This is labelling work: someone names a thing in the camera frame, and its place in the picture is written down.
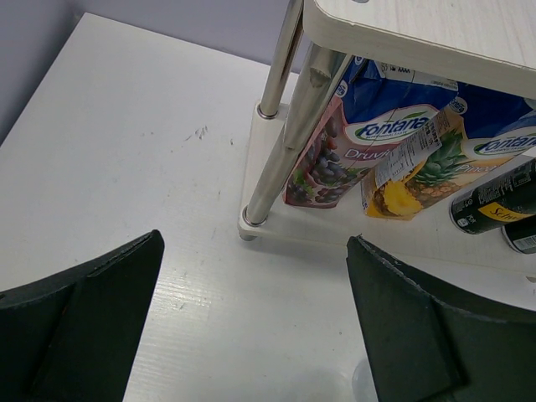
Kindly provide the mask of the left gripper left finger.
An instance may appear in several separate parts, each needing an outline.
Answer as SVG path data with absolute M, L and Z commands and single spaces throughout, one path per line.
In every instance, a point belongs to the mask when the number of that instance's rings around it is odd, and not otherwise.
M 157 284 L 158 230 L 1 293 L 3 401 L 121 401 Z

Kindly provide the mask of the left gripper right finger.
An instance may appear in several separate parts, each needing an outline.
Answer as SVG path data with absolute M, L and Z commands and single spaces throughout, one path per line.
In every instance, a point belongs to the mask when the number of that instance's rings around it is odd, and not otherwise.
M 454 286 L 361 236 L 348 276 L 380 401 L 533 401 L 535 313 Z

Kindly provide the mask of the black Schweppes can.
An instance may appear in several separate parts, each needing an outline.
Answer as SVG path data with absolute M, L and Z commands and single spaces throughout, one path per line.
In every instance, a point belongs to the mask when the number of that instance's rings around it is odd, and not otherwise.
M 483 183 L 451 201 L 452 223 L 479 235 L 535 215 L 535 160 Z
M 536 216 L 531 216 L 502 227 L 502 235 L 508 245 L 525 255 L 536 252 Z

